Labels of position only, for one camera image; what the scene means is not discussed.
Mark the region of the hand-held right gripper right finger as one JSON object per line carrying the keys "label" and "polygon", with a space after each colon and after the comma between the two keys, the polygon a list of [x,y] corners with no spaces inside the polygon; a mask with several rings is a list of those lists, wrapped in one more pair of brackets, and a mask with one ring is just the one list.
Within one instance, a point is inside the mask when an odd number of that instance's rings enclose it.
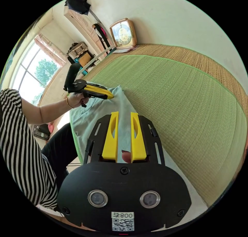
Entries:
{"label": "hand-held right gripper right finger", "polygon": [[131,112],[131,163],[144,161],[146,149],[138,113]]}

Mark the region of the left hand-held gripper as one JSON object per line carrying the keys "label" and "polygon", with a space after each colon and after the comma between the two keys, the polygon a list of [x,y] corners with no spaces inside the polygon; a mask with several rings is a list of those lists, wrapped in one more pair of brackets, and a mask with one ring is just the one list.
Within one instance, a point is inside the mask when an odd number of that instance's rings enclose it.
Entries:
{"label": "left hand-held gripper", "polygon": [[83,93],[85,97],[113,99],[114,95],[104,86],[88,83],[83,79],[75,80],[71,85],[65,85],[64,90],[70,93]]}

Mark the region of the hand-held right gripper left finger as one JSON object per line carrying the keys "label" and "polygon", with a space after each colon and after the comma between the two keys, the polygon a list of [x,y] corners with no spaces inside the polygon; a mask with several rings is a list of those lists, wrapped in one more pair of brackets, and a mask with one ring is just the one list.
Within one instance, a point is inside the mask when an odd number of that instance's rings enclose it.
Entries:
{"label": "hand-held right gripper left finger", "polygon": [[112,112],[102,152],[102,158],[111,162],[118,159],[118,120],[119,112]]}

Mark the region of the person's right hand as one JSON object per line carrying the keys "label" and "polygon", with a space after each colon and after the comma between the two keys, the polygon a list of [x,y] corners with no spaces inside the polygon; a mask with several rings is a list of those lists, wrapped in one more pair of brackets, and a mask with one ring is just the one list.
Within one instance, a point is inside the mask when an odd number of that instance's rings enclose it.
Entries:
{"label": "person's right hand", "polygon": [[122,150],[122,159],[126,163],[131,163],[131,153],[128,151]]}

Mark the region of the person's left hand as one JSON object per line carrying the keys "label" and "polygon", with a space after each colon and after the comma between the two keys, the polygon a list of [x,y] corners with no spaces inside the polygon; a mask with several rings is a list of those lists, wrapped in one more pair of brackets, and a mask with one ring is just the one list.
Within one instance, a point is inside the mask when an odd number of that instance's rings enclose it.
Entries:
{"label": "person's left hand", "polygon": [[70,93],[66,98],[67,105],[70,108],[77,108],[79,106],[86,107],[89,101],[88,96],[84,96],[83,93]]}

